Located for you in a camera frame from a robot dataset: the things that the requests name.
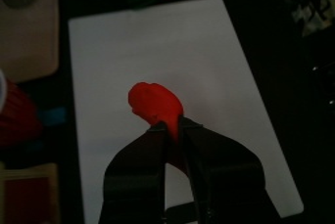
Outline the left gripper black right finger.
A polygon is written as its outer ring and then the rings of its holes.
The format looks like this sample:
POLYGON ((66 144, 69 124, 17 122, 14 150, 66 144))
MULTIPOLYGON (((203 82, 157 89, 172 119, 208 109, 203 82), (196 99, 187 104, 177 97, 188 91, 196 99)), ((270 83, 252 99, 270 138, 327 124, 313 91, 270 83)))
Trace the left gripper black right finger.
POLYGON ((180 143, 199 224, 282 224, 255 153, 230 137, 180 117, 180 143))

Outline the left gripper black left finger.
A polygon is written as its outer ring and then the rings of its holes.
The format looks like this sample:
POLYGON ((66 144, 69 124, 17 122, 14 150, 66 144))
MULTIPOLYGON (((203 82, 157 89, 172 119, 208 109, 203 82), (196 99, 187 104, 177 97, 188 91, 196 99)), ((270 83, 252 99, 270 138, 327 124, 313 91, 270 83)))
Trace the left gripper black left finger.
POLYGON ((164 224, 168 127, 152 126, 105 171, 98 224, 164 224))

